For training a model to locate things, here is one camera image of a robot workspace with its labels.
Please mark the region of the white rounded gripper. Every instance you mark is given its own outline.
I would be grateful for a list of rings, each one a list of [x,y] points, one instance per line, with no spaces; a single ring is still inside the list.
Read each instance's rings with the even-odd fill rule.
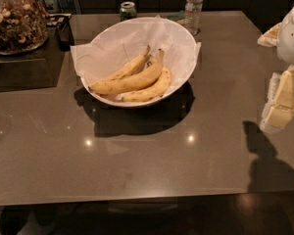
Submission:
[[[268,101],[262,112],[260,129],[273,134],[283,130],[294,118],[294,7],[281,23],[262,34],[257,43],[265,47],[277,46],[279,58],[290,65],[283,73],[274,72],[269,80]]]

